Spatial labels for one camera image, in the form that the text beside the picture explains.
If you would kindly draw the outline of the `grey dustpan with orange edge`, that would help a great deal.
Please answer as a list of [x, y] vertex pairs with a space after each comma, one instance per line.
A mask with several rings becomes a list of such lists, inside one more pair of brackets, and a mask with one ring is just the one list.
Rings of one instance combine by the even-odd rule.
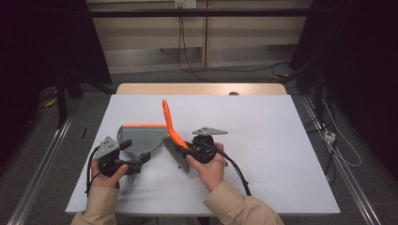
[[138, 160], [142, 154], [150, 154], [159, 148], [167, 136], [165, 124], [124, 124], [117, 132], [117, 142], [131, 141], [124, 150], [126, 156]]

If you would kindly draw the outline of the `white table board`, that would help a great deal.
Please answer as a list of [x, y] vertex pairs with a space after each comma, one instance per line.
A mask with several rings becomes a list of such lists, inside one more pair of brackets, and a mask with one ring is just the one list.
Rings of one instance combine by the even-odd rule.
[[[331, 215], [340, 208], [288, 95], [114, 95], [95, 141], [115, 137], [127, 123], [163, 122], [166, 99], [175, 131], [186, 141], [198, 128], [216, 135], [232, 159], [225, 179], [281, 215]], [[133, 183], [122, 179], [116, 212], [129, 216], [208, 217], [208, 192], [196, 171], [183, 172], [164, 147], [156, 149]]]

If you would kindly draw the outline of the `white wall socket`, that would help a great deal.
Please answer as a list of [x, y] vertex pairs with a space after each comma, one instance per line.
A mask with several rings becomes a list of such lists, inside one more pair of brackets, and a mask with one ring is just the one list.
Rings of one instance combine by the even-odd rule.
[[187, 8], [194, 9], [197, 8], [196, 0], [174, 0], [175, 8]]

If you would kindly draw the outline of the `wooden table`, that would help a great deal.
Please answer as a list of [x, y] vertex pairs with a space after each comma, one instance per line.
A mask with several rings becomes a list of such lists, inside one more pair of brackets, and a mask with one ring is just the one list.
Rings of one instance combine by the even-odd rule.
[[222, 95], [238, 92], [248, 95], [286, 95], [279, 83], [122, 83], [119, 95]]

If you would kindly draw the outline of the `person's left hand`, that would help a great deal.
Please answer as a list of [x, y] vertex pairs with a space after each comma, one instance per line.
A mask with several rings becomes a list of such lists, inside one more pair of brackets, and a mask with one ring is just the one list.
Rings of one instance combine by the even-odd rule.
[[100, 172], [99, 164], [96, 160], [91, 161], [91, 184], [95, 187], [116, 188], [119, 180], [129, 169], [128, 165], [122, 165], [111, 177]]

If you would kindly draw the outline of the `black horizontal bar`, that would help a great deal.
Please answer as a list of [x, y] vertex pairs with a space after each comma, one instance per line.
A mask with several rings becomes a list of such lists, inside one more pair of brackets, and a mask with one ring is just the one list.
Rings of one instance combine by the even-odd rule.
[[90, 10], [93, 18], [128, 17], [300, 17], [314, 12], [307, 8], [272, 9], [134, 9], [134, 10]]

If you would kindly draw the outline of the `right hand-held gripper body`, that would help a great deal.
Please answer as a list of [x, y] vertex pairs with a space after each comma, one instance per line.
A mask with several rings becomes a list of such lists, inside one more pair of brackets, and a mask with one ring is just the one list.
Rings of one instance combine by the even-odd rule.
[[198, 139], [198, 146], [192, 146], [192, 156], [202, 164], [209, 163], [220, 149], [215, 146], [214, 135], [225, 135], [227, 131], [213, 127], [201, 127], [192, 132]]

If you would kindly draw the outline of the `black curtain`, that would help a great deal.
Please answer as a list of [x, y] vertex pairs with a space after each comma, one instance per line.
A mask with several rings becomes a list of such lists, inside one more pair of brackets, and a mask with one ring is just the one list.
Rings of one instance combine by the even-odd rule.
[[313, 0], [290, 61], [306, 63], [329, 27], [321, 63], [330, 90], [375, 157], [398, 179], [398, 0]]
[[87, 0], [0, 0], [0, 168], [15, 155], [40, 91], [110, 83]]

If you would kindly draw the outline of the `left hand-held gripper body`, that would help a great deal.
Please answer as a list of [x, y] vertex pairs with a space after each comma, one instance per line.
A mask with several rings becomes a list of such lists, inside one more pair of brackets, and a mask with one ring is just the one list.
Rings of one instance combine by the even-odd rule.
[[128, 165], [129, 169], [126, 175], [134, 175], [141, 172], [140, 160], [122, 160], [119, 155], [122, 152], [117, 143], [111, 137], [107, 136], [100, 144], [94, 159], [99, 163], [99, 169], [102, 174], [111, 177], [122, 165]]

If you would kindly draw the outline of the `orange hand brush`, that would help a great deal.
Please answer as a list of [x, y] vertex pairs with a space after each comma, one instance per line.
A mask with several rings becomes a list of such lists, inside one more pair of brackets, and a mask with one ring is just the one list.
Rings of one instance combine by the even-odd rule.
[[178, 163], [180, 169], [184, 173], [188, 173], [190, 171], [190, 164], [185, 159], [183, 152], [187, 150], [189, 146], [174, 130], [172, 116], [166, 99], [162, 101], [162, 110], [168, 133], [168, 136], [162, 140], [162, 143], [164, 147], [168, 150], [169, 154]]

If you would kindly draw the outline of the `person's right hand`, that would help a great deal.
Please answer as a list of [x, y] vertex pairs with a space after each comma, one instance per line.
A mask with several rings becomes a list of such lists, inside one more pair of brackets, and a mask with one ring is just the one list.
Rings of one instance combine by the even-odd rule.
[[186, 160], [197, 171], [198, 176], [209, 192], [212, 192], [222, 181], [224, 176], [225, 159], [217, 153], [207, 164], [202, 164], [190, 155]]

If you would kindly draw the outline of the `aluminium floor rail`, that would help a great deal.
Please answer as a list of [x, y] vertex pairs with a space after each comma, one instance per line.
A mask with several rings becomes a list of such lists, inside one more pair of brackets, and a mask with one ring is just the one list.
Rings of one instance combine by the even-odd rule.
[[54, 137], [46, 150], [46, 153], [34, 173], [28, 187], [20, 198], [14, 209], [7, 225], [24, 225], [31, 208], [43, 186], [47, 174], [54, 163], [56, 154], [69, 131], [72, 115], [69, 115], [64, 122], [57, 128]]
[[[339, 149], [336, 145], [336, 141], [335, 142], [327, 142], [324, 140], [324, 133], [329, 130], [326, 128], [326, 125], [320, 121], [320, 117], [315, 114], [315, 104], [308, 97], [302, 97], [302, 101], [304, 102], [304, 105], [306, 106], [307, 110], [309, 111], [309, 114], [314, 121], [314, 125], [319, 130], [320, 136], [328, 149], [330, 157], [333, 159], [333, 163], [334, 163], [336, 169], [342, 176], [342, 179], [344, 180], [344, 183], [345, 183], [346, 187], [348, 188], [348, 191], [350, 192], [355, 204], [359, 208], [360, 213], [363, 216], [366, 224], [367, 225], [381, 225], [380, 220], [377, 217], [372, 204], [370, 203], [369, 199], [367, 198], [365, 192], [360, 187], [360, 184], [358, 183], [354, 174], [350, 170], [351, 167], [359, 167], [361, 162], [359, 162], [357, 164], [348, 162], [347, 160], [344, 159], [341, 152], [339, 151]], [[338, 129], [338, 127], [333, 119], [333, 115], [329, 109], [329, 106], [327, 105], [327, 103], [324, 99], [321, 100], [321, 106], [324, 107], [326, 112], [328, 113], [330, 122], [336, 128], [337, 133], [342, 136], [344, 141], [352, 148], [354, 153], [357, 155], [357, 157], [359, 158], [359, 161], [361, 161], [360, 155], [358, 154], [357, 150], [353, 147], [353, 145], [345, 138], [345, 136]]]

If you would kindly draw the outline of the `black metal stand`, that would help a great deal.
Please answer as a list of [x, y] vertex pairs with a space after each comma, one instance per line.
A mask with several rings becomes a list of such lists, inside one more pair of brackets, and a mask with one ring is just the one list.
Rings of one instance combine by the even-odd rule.
[[57, 75], [56, 93], [58, 100], [58, 128], [61, 128], [68, 118], [65, 91], [68, 91], [71, 98], [81, 98], [84, 94], [76, 76], [67, 73], [60, 73]]

